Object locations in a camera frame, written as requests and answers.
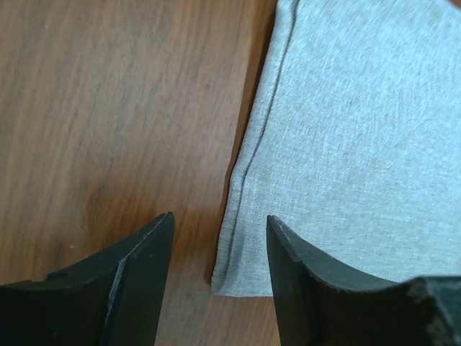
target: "gray fabric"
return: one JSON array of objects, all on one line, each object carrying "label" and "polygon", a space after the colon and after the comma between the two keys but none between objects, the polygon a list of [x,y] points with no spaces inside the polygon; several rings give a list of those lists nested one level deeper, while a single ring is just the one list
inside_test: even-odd
[{"label": "gray fabric", "polygon": [[212,278],[270,296],[266,216],[389,280],[461,274],[461,12],[279,0]]}]

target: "light blue cloth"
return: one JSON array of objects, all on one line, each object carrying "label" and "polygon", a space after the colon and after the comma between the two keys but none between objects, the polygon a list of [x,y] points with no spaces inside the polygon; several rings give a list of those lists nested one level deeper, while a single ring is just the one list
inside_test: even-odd
[{"label": "light blue cloth", "polygon": [[279,0],[231,178],[215,293],[272,294],[266,216],[365,272],[461,274],[461,12]]}]

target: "wooden table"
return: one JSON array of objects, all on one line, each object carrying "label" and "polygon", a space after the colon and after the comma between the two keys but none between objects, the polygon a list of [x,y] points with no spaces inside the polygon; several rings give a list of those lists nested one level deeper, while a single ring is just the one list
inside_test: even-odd
[{"label": "wooden table", "polygon": [[279,345],[269,298],[211,296],[274,0],[0,1],[0,283],[172,210],[157,345]]}]

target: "folded towel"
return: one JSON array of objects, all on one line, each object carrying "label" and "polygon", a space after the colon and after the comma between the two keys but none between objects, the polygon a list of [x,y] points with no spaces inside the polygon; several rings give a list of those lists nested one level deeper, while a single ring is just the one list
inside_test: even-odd
[{"label": "folded towel", "polygon": [[461,274],[461,11],[279,0],[215,293],[271,296],[266,216],[373,275]]}]

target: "wooden surface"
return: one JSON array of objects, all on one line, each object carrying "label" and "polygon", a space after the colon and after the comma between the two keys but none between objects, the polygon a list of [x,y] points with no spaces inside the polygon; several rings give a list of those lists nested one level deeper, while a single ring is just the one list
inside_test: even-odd
[{"label": "wooden surface", "polygon": [[0,1],[0,283],[172,210],[156,344],[279,344],[271,299],[208,285],[274,3]]}]

